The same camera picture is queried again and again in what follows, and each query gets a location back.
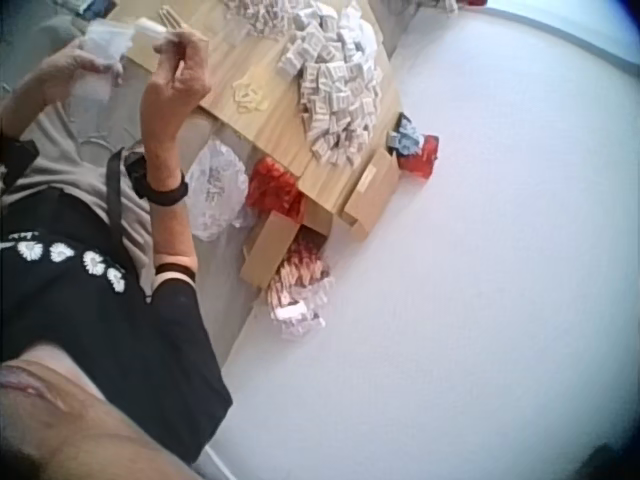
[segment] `person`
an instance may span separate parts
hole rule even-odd
[[[96,166],[70,132],[74,79],[122,76],[81,40],[0,106],[1,457],[29,478],[195,478],[184,464],[232,404],[198,306],[177,144],[210,91],[208,43],[186,29],[154,48],[137,186],[139,148]]]

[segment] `open cardboard box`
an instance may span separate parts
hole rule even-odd
[[[264,215],[247,236],[243,253],[245,262],[240,278],[259,288],[266,288],[301,228],[317,233],[319,246],[329,238],[333,215],[313,200],[305,199],[302,225],[278,212]]]
[[[367,238],[376,225],[398,185],[399,177],[395,157],[382,149],[376,152],[342,212],[342,219],[351,225],[357,239]],[[256,223],[243,248],[245,263],[240,271],[243,280],[266,288],[300,229],[316,232],[314,241],[324,246],[331,233],[333,215],[310,198],[305,202],[302,225],[277,212],[264,215]]]
[[[385,150],[376,152],[342,212],[358,240],[369,236],[396,190],[400,170],[398,162]]]

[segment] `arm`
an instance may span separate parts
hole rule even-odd
[[[45,106],[38,78],[31,74],[0,106],[0,135],[19,140]]]
[[[142,141],[147,158],[147,180],[154,190],[176,188],[181,181],[177,135],[180,127],[209,93],[208,42],[193,31],[180,31],[159,45],[158,67],[145,89],[140,106]],[[154,265],[174,263],[198,269],[189,218],[184,202],[171,207],[151,205]],[[160,281],[180,274],[165,273]]]
[[[0,135],[19,140],[25,130],[48,105],[66,100],[79,71],[122,73],[119,63],[107,63],[82,50],[77,39],[46,58],[20,83],[0,106]]]

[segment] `black wristband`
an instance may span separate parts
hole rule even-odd
[[[149,203],[161,207],[171,207],[189,194],[189,184],[181,172],[180,185],[173,190],[155,190],[147,181],[147,159],[141,153],[130,154],[125,158],[125,169],[138,198],[146,198]]]

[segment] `hand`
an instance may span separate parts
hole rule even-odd
[[[45,106],[69,98],[78,72],[112,73],[116,82],[120,83],[122,65],[119,62],[105,62],[83,51],[83,41],[82,38],[74,40],[58,53],[46,58],[33,73]]]
[[[152,156],[175,149],[182,124],[211,90],[205,37],[192,30],[173,32],[154,50],[158,67],[140,105],[142,141]]]

